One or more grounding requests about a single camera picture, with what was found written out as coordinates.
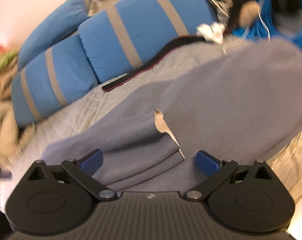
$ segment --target quilted bedspread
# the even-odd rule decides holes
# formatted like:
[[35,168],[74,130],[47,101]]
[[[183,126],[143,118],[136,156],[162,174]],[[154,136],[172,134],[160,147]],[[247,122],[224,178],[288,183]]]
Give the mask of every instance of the quilted bedspread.
[[[229,37],[225,43],[231,40],[234,40],[234,38]],[[250,44],[249,41],[244,41],[236,48],[230,49],[228,53],[250,46]],[[12,190],[31,163],[37,159],[41,159],[42,153],[48,145],[85,131],[142,85],[154,81],[176,78],[190,69],[221,57],[222,54],[223,48],[221,45],[212,45],[202,42],[176,49],[162,59],[153,69],[139,74],[122,86],[105,93],[101,89],[104,84],[99,85],[85,97],[38,123],[36,125],[35,135],[25,148],[23,155],[11,170],[13,179],[0,181],[0,211],[4,212],[5,202]],[[275,156],[273,159],[273,161],[281,160],[282,163],[284,163],[285,168],[281,168],[281,165],[274,165],[274,170],[289,191],[295,190],[299,192],[297,196],[294,197],[295,199],[298,199],[302,195],[302,181],[297,177],[297,175],[299,176],[300,174],[300,177],[302,177],[302,153],[300,153],[300,155],[297,154],[298,153],[290,155],[290,157],[296,158],[294,163],[292,163],[289,158],[281,159]],[[298,158],[301,160],[301,165],[296,163]]]

